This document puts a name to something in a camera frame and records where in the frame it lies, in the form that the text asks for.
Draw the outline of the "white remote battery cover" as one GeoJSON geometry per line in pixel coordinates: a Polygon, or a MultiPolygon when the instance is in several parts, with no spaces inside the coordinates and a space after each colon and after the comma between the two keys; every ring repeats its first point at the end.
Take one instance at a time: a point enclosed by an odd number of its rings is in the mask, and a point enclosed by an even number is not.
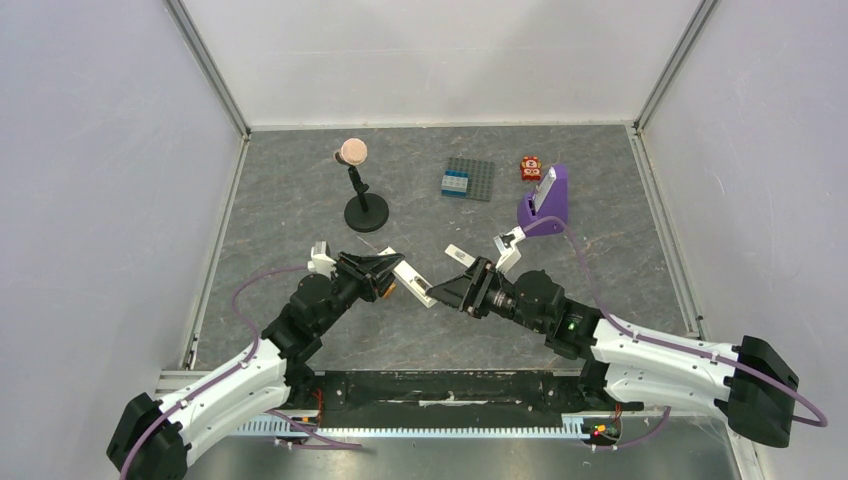
{"type": "Polygon", "coordinates": [[[445,248],[444,253],[453,260],[462,264],[465,268],[471,267],[475,261],[475,257],[473,255],[469,255],[454,244],[449,244],[445,248]]]}

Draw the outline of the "white remote control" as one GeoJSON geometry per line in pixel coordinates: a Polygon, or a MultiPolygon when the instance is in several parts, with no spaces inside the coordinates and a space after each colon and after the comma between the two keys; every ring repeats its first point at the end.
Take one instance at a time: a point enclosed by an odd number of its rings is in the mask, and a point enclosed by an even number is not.
{"type": "Polygon", "coordinates": [[[395,279],[402,284],[425,308],[432,308],[436,300],[427,291],[432,285],[406,260],[400,261],[394,268],[395,279]]]}

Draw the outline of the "orange battery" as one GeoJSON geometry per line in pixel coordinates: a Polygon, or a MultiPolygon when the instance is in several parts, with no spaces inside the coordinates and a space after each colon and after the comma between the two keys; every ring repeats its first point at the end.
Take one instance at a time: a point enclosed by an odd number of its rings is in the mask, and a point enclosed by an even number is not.
{"type": "Polygon", "coordinates": [[[389,285],[389,286],[385,289],[385,291],[382,293],[381,298],[387,298],[387,297],[389,297],[389,296],[391,295],[391,293],[395,290],[395,288],[396,288],[396,284],[395,284],[394,282],[393,282],[393,283],[391,283],[391,284],[390,284],[390,285],[389,285]]]}

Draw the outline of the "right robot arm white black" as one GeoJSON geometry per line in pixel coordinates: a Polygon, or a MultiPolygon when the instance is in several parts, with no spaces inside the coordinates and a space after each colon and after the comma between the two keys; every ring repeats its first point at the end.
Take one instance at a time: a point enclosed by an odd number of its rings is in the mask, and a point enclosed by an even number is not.
{"type": "Polygon", "coordinates": [[[543,270],[510,281],[483,257],[427,294],[474,318],[511,320],[543,335],[557,355],[583,360],[577,392],[591,408],[670,407],[723,419],[765,446],[790,443],[799,378],[763,339],[716,343],[645,329],[567,298],[543,270]]]}

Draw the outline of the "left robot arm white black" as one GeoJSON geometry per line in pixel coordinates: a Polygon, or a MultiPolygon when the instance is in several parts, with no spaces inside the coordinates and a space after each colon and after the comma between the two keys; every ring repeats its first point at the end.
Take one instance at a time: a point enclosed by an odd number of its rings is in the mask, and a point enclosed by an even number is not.
{"type": "Polygon", "coordinates": [[[107,445],[122,479],[182,479],[220,440],[254,417],[313,398],[308,360],[321,338],[354,305],[383,297],[395,280],[401,253],[358,256],[342,252],[328,272],[297,282],[279,315],[235,357],[187,387],[159,399],[130,400],[107,445]]]}

